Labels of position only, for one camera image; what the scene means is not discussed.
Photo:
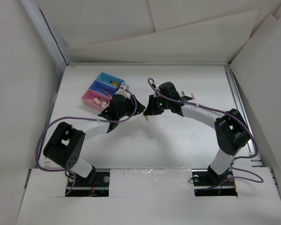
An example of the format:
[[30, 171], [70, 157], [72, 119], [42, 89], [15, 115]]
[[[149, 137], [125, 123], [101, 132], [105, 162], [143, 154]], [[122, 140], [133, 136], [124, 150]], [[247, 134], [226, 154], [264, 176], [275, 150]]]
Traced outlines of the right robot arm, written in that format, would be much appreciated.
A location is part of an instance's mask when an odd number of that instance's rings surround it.
[[240, 112], [237, 109], [225, 112], [203, 106], [193, 97], [180, 95], [171, 82], [157, 84], [149, 78], [148, 83], [154, 93], [149, 96], [144, 115], [160, 115], [169, 110], [181, 117], [201, 122], [215, 131], [219, 150], [207, 168], [207, 179], [211, 184], [219, 184], [236, 154], [250, 140], [248, 127]]

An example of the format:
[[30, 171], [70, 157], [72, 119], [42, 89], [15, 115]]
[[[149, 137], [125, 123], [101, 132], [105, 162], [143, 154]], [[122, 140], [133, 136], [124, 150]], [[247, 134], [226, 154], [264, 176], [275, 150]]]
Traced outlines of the orange highlighter pen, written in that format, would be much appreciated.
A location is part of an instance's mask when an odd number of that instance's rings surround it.
[[112, 94], [110, 94], [110, 93], [107, 92], [106, 90], [101, 89], [101, 91], [102, 91], [106, 96], [108, 96], [109, 98], [112, 98]]

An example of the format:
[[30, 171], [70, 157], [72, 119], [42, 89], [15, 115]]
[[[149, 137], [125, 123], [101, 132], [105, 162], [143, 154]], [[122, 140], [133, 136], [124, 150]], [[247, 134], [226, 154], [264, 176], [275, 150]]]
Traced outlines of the white boxed eraser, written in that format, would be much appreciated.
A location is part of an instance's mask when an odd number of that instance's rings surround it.
[[108, 105], [108, 104], [107, 104], [106, 102], [102, 102], [102, 103], [101, 103], [101, 107], [107, 107], [107, 105]]

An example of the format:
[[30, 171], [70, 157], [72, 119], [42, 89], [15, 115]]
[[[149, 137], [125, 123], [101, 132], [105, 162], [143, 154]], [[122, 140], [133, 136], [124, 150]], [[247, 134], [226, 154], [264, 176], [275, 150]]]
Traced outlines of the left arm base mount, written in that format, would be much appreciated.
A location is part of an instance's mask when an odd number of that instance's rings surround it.
[[97, 169], [91, 184], [77, 175], [74, 187], [66, 197], [108, 197], [110, 171], [110, 169]]

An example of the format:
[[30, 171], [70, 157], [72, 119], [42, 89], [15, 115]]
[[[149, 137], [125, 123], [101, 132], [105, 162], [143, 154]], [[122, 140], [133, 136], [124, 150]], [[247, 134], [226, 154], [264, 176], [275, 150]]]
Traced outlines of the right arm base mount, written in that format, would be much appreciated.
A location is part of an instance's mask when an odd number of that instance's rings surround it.
[[232, 176], [232, 171], [228, 171], [219, 180], [211, 181], [207, 176], [207, 171], [196, 170], [192, 172], [192, 177], [188, 182], [193, 185], [196, 197], [238, 196]]

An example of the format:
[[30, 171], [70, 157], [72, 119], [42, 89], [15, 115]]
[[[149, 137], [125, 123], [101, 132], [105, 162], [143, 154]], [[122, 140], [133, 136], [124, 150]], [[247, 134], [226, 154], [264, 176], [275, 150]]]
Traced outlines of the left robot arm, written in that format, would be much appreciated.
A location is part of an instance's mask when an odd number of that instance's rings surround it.
[[145, 106], [134, 95], [116, 94], [98, 115], [106, 122], [86, 121], [77, 126], [59, 123], [44, 147], [43, 155], [64, 170], [74, 172], [83, 185], [90, 186], [95, 181], [96, 168], [80, 157], [84, 141], [111, 132], [120, 119], [138, 115], [144, 110]]

